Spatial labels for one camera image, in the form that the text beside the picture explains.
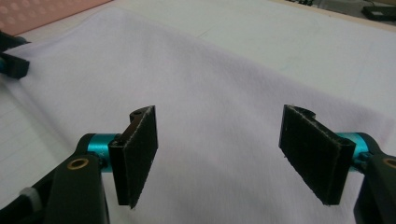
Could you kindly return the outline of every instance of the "blue metallic band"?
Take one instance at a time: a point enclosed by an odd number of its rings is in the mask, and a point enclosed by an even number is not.
[[[96,153],[106,163],[106,167],[102,168],[102,173],[111,173],[113,171],[107,145],[114,140],[115,136],[115,133],[97,133],[88,144],[88,152]]]
[[[365,155],[369,153],[369,148],[367,147],[366,142],[358,133],[338,133],[340,137],[347,138],[356,144],[355,152],[352,157],[352,164],[360,164],[364,162]]]

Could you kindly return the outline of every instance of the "pink perforated object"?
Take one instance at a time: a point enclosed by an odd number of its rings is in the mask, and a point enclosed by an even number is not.
[[[0,30],[18,35],[111,0],[0,0]]]

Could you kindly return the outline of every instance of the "table surface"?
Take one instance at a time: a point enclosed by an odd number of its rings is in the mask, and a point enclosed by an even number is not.
[[[396,27],[317,8],[265,0],[115,0],[21,36],[36,42],[62,34],[110,6],[126,8],[396,119]],[[22,152],[12,148],[24,148],[32,140],[30,147],[43,153],[22,160]],[[46,157],[44,152],[52,150],[48,141],[59,144],[58,156]],[[395,145],[393,133],[383,149],[395,155]],[[62,161],[67,156],[62,154],[64,147],[0,82],[0,206]],[[43,156],[45,164],[40,162]]]

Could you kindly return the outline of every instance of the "white cloth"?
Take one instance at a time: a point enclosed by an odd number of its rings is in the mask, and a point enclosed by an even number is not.
[[[70,153],[83,134],[121,133],[130,112],[156,105],[159,149],[136,209],[110,209],[119,222],[351,223],[362,175],[349,175],[339,206],[322,205],[278,148],[283,105],[379,144],[392,128],[374,111],[117,8],[8,53],[31,62],[8,87]]]

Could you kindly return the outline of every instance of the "black object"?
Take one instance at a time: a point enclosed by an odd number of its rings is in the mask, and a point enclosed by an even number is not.
[[[0,73],[16,79],[26,76],[29,62],[2,52],[27,43],[22,37],[8,35],[0,31]]]
[[[354,208],[356,221],[396,223],[396,158],[383,153],[370,135],[357,134],[368,152],[359,155],[358,170],[365,177]],[[354,146],[316,121],[313,112],[284,106],[279,147],[323,203],[339,203]]]
[[[118,188],[116,182],[119,200],[133,207],[144,187],[158,147],[155,107],[136,110],[130,118],[131,124],[125,132],[116,135],[110,143],[126,140],[113,148],[117,157],[110,153],[110,159],[114,179],[127,181],[123,189]],[[106,195],[100,173],[105,165],[99,155],[87,151],[94,136],[95,133],[82,136],[73,155],[28,188],[38,196],[21,195],[0,210],[0,223],[108,223]]]
[[[396,21],[396,7],[363,7],[361,13],[372,21]]]

